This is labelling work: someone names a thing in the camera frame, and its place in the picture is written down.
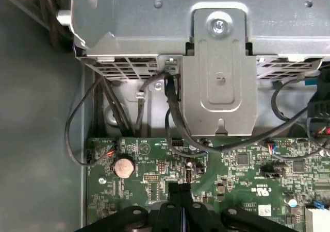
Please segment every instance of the silver metal bracket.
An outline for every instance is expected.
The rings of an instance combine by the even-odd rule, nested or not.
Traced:
[[[139,91],[135,93],[136,99],[144,99],[145,100],[145,92]]]
[[[193,14],[194,56],[183,57],[182,111],[193,136],[251,135],[257,118],[256,58],[245,53],[245,13],[199,9]]]

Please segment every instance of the white sticker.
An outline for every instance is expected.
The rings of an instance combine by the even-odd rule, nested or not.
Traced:
[[[262,217],[272,216],[272,206],[271,205],[258,205],[258,215]]]

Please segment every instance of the ventilation slot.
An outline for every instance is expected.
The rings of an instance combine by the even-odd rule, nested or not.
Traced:
[[[307,59],[305,62],[288,62],[286,58],[262,61],[262,63],[259,62],[257,64],[257,78],[281,80],[283,78],[297,77],[300,73],[315,70],[318,65],[313,65],[314,61],[318,61],[318,59]]]
[[[115,57],[114,62],[97,62],[94,65],[109,80],[149,79],[159,71],[156,58]]]

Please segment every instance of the white connector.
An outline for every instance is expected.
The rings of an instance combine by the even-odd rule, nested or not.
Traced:
[[[326,209],[305,209],[306,232],[329,231],[330,211]]]

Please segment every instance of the motherboard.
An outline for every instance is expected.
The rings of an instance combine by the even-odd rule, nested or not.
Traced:
[[[240,139],[206,140],[219,146]],[[210,204],[216,212],[243,207],[296,231],[309,231],[310,210],[330,205],[330,154],[299,161],[279,161],[273,154],[300,156],[316,150],[306,139],[275,138],[228,153],[208,153],[199,158],[174,155],[164,138],[93,138],[87,157],[109,157],[87,173],[87,224],[127,206],[150,208],[167,200],[168,183],[190,183],[195,202]],[[197,152],[184,140],[173,146]]]

